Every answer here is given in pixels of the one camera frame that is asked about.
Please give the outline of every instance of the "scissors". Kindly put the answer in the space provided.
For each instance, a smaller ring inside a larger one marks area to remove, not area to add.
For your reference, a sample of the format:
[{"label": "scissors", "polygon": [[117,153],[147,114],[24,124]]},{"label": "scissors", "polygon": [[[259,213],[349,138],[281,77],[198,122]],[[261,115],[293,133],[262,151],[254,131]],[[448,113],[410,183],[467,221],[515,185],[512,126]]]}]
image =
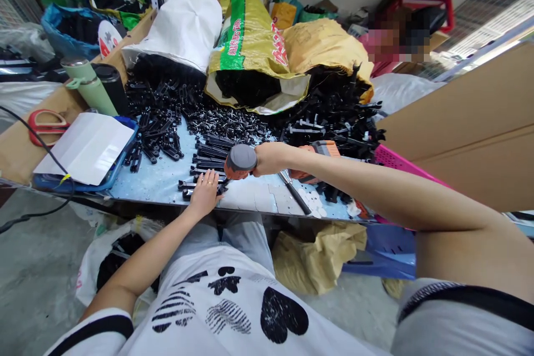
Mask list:
[{"label": "scissors", "polygon": [[[53,115],[56,119],[59,120],[59,122],[38,122],[37,119],[42,114],[50,114]],[[29,115],[28,118],[28,124],[33,128],[33,130],[39,135],[63,135],[65,131],[67,131],[67,128],[70,127],[70,124],[63,118],[62,115],[59,115],[55,111],[52,110],[35,110],[33,113]],[[32,143],[36,146],[43,146],[41,142],[39,142],[39,139],[33,134],[32,131],[29,132],[29,139],[32,141]],[[56,139],[53,142],[47,143],[45,141],[45,144],[47,146],[53,146],[57,143],[59,139]]]}]

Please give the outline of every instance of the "pink basket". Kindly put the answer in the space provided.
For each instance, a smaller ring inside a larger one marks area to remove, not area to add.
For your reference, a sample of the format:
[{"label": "pink basket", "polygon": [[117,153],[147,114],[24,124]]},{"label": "pink basket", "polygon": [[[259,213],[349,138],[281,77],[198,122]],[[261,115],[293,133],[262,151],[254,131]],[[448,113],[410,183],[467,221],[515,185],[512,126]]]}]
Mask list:
[{"label": "pink basket", "polygon": [[[420,177],[429,179],[431,181],[437,182],[438,184],[441,184],[446,187],[450,187],[445,182],[440,181],[439,179],[434,178],[429,173],[425,172],[424,170],[417,167],[415,164],[410,163],[408,160],[406,160],[404,157],[399,156],[394,151],[388,149],[384,145],[380,145],[377,147],[375,153],[374,153],[375,159],[377,163],[382,163],[384,166],[389,168],[394,168],[396,170],[401,170],[404,172],[409,172],[410,174],[418,175]],[[392,222],[389,222],[384,217],[380,217],[378,214],[375,216],[376,220],[379,223],[383,224],[393,224]]]}]

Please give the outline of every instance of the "white bag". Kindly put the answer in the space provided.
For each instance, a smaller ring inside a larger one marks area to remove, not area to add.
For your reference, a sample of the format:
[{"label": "white bag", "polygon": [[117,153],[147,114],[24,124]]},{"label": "white bag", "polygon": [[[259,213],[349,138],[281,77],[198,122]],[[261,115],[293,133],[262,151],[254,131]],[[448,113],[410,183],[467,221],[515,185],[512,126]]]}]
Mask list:
[{"label": "white bag", "polygon": [[[25,116],[62,84],[55,82],[2,82],[0,83],[0,106]],[[0,110],[0,134],[17,119]]]},{"label": "white bag", "polygon": [[[89,303],[95,297],[100,264],[110,253],[112,245],[117,239],[130,232],[134,232],[139,234],[147,242],[161,231],[162,228],[163,224],[138,216],[136,219],[119,226],[117,229],[107,231],[97,237],[89,245],[85,255],[83,255],[82,264],[78,271],[78,281],[76,283],[76,297],[78,300],[85,306],[89,306]],[[141,321],[140,312],[146,311],[155,299],[156,294],[151,287],[139,297],[134,308],[134,325],[136,325],[136,321]]]},{"label": "white bag", "polygon": [[140,53],[156,54],[206,73],[223,25],[218,0],[165,0],[148,35],[139,44],[122,48],[126,68]]},{"label": "white bag", "polygon": [[[374,86],[373,102],[382,101],[380,111],[388,115],[446,85],[446,82],[432,82],[415,75],[397,73],[372,78],[371,83]],[[382,118],[380,115],[374,117],[375,121]]]}]

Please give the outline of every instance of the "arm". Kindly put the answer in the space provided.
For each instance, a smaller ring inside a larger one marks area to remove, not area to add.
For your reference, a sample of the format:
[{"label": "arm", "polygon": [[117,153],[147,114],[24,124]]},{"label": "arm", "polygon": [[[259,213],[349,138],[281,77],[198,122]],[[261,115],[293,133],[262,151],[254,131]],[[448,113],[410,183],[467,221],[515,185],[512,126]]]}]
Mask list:
[{"label": "arm", "polygon": [[417,230],[417,277],[487,286],[534,303],[534,246],[498,212],[413,174],[278,142],[256,148],[255,176],[305,171]]},{"label": "arm", "polygon": [[219,174],[213,170],[209,170],[205,177],[200,175],[185,211],[125,261],[96,294],[80,321],[111,307],[132,315],[137,298],[161,274],[191,228],[209,214],[221,198],[217,197],[218,180]]}]

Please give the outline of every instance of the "black water bottle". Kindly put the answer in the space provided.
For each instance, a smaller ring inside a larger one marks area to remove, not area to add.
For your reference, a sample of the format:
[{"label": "black water bottle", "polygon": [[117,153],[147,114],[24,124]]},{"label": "black water bottle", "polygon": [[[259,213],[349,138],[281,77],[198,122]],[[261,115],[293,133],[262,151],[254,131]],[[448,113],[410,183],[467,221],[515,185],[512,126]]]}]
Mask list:
[{"label": "black water bottle", "polygon": [[118,70],[109,64],[93,64],[93,69],[104,85],[117,113],[127,116],[130,113],[130,102],[124,92],[124,85]]}]

